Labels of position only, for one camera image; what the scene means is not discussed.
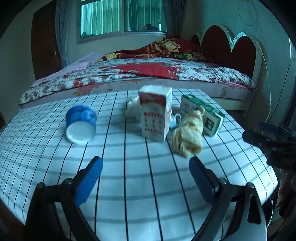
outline green and white box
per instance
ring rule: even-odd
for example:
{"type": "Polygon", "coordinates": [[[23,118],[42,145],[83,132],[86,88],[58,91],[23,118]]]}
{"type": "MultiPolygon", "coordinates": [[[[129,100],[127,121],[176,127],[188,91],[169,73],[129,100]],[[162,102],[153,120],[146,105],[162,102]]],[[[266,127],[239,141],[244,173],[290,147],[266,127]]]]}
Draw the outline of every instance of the green and white box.
{"type": "Polygon", "coordinates": [[[180,106],[181,117],[184,117],[189,111],[198,110],[199,106],[203,106],[205,108],[205,115],[202,120],[204,132],[209,136],[216,135],[222,126],[225,115],[196,96],[182,96],[180,106]]]}

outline checkered tablecloth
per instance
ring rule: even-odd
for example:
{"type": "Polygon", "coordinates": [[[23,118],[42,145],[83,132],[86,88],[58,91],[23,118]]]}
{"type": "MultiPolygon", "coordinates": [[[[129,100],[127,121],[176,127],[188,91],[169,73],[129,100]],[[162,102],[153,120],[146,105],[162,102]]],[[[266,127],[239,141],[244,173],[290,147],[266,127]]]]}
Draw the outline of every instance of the checkered tablecloth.
{"type": "MultiPolygon", "coordinates": [[[[75,97],[21,110],[0,135],[0,198],[25,223],[39,182],[56,185],[73,178],[94,156],[103,171],[81,211],[102,241],[191,240],[211,207],[202,198],[188,169],[188,159],[172,154],[168,141],[152,142],[124,112],[137,91],[75,97]],[[96,136],[87,145],[65,137],[65,115],[74,105],[98,113],[96,136]]],[[[230,183],[253,182],[261,202],[277,186],[262,152],[242,140],[240,125],[200,90],[174,89],[172,108],[192,93],[219,108],[226,118],[215,137],[203,136],[198,155],[206,168],[230,183]]],[[[66,233],[62,207],[57,206],[66,233]]]]}

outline window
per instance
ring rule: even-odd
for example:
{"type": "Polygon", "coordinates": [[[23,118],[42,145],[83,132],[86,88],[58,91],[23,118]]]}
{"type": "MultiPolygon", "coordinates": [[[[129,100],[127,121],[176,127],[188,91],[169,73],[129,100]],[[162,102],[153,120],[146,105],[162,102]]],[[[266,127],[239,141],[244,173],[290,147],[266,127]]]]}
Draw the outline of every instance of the window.
{"type": "Polygon", "coordinates": [[[130,31],[166,32],[162,0],[80,0],[80,38],[130,31]]]}

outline windowsill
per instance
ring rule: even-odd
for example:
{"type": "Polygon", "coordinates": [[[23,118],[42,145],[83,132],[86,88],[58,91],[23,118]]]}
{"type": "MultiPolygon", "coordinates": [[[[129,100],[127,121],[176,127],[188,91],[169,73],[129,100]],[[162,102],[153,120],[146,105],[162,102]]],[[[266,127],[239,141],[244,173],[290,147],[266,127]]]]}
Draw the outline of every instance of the windowsill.
{"type": "Polygon", "coordinates": [[[121,37],[121,36],[130,36],[130,35],[150,35],[150,36],[159,36],[159,37],[165,37],[165,32],[157,32],[157,31],[130,31],[130,32],[114,32],[114,33],[106,33],[106,34],[100,34],[100,35],[94,35],[89,36],[85,38],[78,37],[77,44],[84,44],[100,39],[108,39],[113,37],[121,37]]]}

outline yellow cloth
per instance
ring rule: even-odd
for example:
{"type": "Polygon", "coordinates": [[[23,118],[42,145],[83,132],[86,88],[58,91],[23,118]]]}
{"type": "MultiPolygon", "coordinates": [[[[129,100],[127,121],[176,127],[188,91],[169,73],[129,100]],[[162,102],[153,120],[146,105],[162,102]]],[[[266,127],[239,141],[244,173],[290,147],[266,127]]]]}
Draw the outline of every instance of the yellow cloth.
{"type": "Polygon", "coordinates": [[[202,151],[202,117],[204,114],[205,109],[200,106],[199,110],[190,111],[185,115],[171,138],[172,152],[189,157],[202,151]]]}

